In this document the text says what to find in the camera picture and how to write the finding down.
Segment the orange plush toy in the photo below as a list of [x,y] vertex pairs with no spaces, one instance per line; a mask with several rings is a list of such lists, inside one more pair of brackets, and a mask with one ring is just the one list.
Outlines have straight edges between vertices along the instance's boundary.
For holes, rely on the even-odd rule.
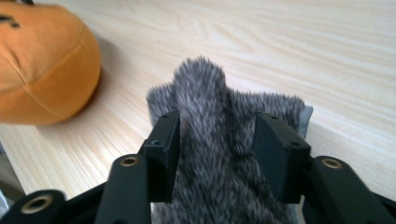
[[0,1],[0,122],[73,117],[91,98],[100,65],[91,31],[64,7]]

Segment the fluffy fur fabric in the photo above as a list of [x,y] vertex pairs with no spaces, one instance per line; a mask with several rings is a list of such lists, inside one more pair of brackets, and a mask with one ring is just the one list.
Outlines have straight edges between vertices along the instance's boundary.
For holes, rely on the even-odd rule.
[[184,62],[175,79],[153,88],[147,100],[153,124],[175,110],[181,121],[173,202],[155,204],[153,223],[296,222],[290,207],[272,197],[252,144],[259,110],[298,131],[306,109],[301,99],[234,91],[218,66],[198,58]]

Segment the gray fur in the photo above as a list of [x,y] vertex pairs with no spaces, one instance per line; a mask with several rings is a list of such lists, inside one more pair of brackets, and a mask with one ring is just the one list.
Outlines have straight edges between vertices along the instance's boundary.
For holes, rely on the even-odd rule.
[[153,223],[295,222],[272,197],[251,150],[255,113],[269,112],[297,130],[301,99],[234,91],[218,66],[198,58],[184,62],[147,100],[153,124],[175,110],[181,121],[173,202],[155,204]]

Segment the wooden table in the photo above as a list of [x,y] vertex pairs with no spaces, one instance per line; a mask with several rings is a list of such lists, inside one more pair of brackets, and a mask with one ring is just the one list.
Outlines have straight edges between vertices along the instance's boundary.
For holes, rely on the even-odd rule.
[[103,70],[75,118],[0,125],[26,193],[61,189],[70,198],[106,181],[111,162],[149,135],[148,89],[204,55],[235,89],[302,97],[315,108],[313,155],[348,162],[371,190],[396,200],[394,0],[35,2],[80,16],[99,41]]

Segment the light wood grain surface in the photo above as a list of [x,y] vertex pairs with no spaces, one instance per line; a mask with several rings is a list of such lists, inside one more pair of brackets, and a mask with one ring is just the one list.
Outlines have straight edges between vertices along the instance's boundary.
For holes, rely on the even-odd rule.
[[229,86],[302,97],[315,108],[313,155],[348,162],[368,187],[396,200],[396,2],[49,0],[80,16],[101,47],[88,106],[67,122],[0,125],[0,141],[30,193],[74,197],[106,181],[151,125],[149,88],[186,58],[222,66]]

